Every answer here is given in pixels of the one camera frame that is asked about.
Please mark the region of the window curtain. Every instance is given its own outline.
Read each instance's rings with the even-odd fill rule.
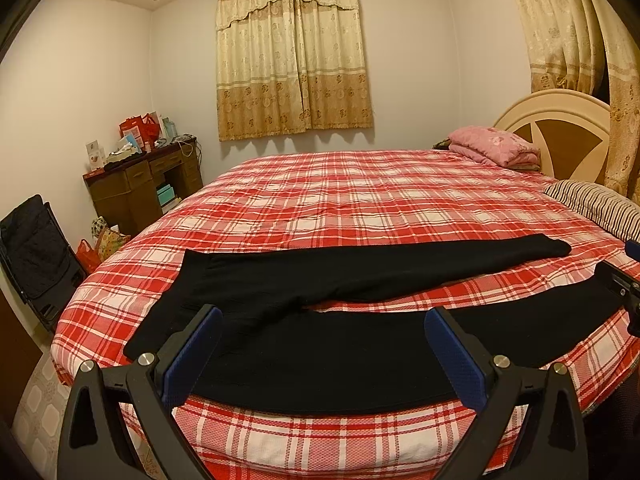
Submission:
[[[218,0],[220,140],[369,128],[358,0]]]
[[[531,91],[589,95],[604,73],[604,44],[591,0],[517,0],[529,49]]]
[[[607,0],[592,0],[609,69],[611,122],[605,185],[640,204],[640,50]]]

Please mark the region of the plaid blanket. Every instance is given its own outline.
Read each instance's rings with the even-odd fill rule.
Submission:
[[[515,300],[587,279],[603,259],[640,276],[640,265],[625,256],[622,242],[541,192],[549,182],[540,174],[482,166],[436,151],[250,160],[185,200],[104,262],[64,311],[52,357],[67,383],[85,359],[103,367],[126,364],[124,343],[177,276],[185,249],[267,251],[541,232],[573,248],[566,258],[531,262],[388,303],[322,306],[334,310],[426,310]],[[627,321],[619,312],[564,359],[585,411],[635,367],[640,342],[627,334]],[[130,406],[124,416],[142,434]],[[447,402],[377,416],[301,418],[190,397],[174,416],[219,480],[430,479],[474,412]],[[523,408],[514,412],[492,466],[505,463],[523,417]]]

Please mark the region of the wooden headboard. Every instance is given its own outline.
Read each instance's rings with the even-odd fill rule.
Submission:
[[[609,105],[573,90],[536,92],[495,123],[540,148],[542,173],[558,180],[604,184],[609,153]]]

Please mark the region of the silver bolt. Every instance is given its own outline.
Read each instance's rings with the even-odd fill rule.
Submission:
[[[138,363],[143,366],[149,366],[155,360],[155,355],[151,354],[150,352],[146,352],[138,358]]]
[[[554,363],[554,372],[558,375],[566,375],[569,370],[564,363]]]
[[[80,371],[87,373],[94,369],[94,362],[91,359],[87,359],[87,361],[82,362],[80,365]]]
[[[509,358],[506,355],[497,355],[494,357],[494,364],[498,368],[509,368],[509,366],[511,366],[511,361],[509,361]]]

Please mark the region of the folded quilt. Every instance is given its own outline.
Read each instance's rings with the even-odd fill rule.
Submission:
[[[540,149],[511,132],[466,126],[450,134],[449,139],[450,151],[481,164],[512,170],[540,167]]]

